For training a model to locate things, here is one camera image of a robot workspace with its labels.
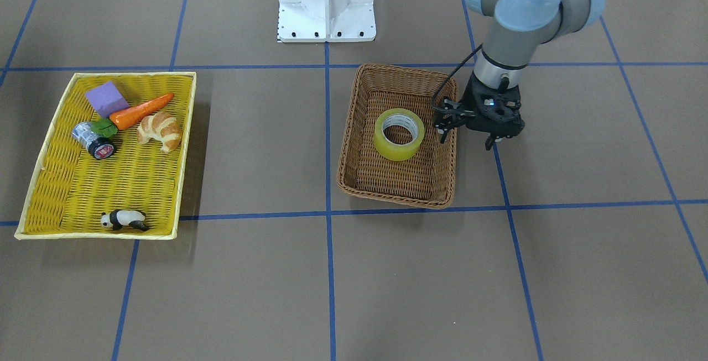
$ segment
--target brown wicker basket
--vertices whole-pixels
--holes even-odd
[[[355,197],[401,205],[444,209],[455,194],[456,131],[445,144],[433,128],[430,97],[447,78],[446,74],[400,66],[364,64],[352,87],[337,185]],[[438,98],[458,99],[455,79],[445,84]],[[410,159],[394,162],[376,151],[373,143],[377,117],[390,108],[405,108],[423,120],[425,137]],[[387,132],[397,142],[400,132]]]

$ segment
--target purple block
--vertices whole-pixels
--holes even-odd
[[[121,96],[113,82],[106,82],[86,92],[88,102],[101,117],[107,118],[117,111],[130,108],[126,99]]]

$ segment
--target panda figurine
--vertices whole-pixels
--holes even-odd
[[[123,226],[131,226],[146,232],[149,227],[144,223],[145,214],[139,210],[114,210],[111,213],[101,214],[101,225],[111,227],[112,230],[120,230]]]

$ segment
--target panda head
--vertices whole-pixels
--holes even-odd
[[[109,219],[108,215],[105,212],[101,213],[101,225],[104,227],[111,227],[112,226],[111,220]]]

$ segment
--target yellow tape roll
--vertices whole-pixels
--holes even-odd
[[[401,126],[410,132],[413,140],[407,144],[396,144],[386,138],[384,130],[391,126]],[[386,159],[407,160],[410,159],[420,147],[425,137],[425,127],[418,115],[404,108],[393,108],[385,111],[378,119],[374,127],[374,147]]]

